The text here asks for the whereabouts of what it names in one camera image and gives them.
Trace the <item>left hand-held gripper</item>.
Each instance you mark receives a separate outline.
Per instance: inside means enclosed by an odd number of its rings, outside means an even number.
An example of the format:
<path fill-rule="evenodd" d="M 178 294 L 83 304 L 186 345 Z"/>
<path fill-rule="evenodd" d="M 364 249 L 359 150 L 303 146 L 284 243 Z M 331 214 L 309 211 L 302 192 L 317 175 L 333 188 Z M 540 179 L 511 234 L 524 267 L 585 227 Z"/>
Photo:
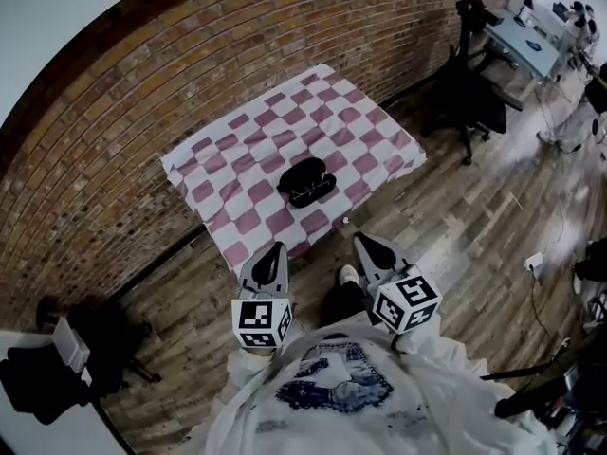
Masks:
<path fill-rule="evenodd" d="M 272 293 L 288 291 L 288 255 L 282 242 L 272 248 Z M 259 288 L 271 283 L 271 260 L 266 259 L 268 249 L 251 256 L 241 268 L 239 285 Z M 289 297 L 242 288 L 231 301 L 231 321 L 240 345 L 245 349 L 277 349 L 285 341 L 293 320 Z"/>

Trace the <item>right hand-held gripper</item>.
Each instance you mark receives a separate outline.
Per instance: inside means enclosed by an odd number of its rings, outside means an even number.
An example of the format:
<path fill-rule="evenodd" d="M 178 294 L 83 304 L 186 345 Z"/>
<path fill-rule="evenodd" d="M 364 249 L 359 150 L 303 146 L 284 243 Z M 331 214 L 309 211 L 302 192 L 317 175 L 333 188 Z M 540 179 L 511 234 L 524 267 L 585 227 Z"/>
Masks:
<path fill-rule="evenodd" d="M 367 282 L 375 282 L 379 274 L 400 270 L 370 285 L 370 313 L 374 320 L 401 335 L 426 324 L 437 312 L 442 294 L 416 264 L 406 266 L 400 246 L 359 231 L 354 235 L 354 250 Z"/>

